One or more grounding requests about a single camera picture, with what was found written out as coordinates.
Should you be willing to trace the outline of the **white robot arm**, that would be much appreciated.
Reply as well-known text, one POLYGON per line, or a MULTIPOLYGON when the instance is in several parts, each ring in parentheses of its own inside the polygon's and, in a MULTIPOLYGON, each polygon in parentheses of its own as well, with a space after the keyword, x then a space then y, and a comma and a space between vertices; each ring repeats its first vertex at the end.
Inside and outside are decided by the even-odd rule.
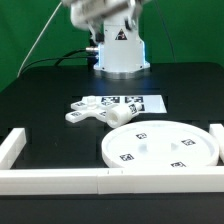
POLYGON ((89 30, 96 44, 95 74, 132 79, 150 68, 145 43, 139 36, 139 17, 151 0, 61 0, 70 8, 74 27, 89 30))

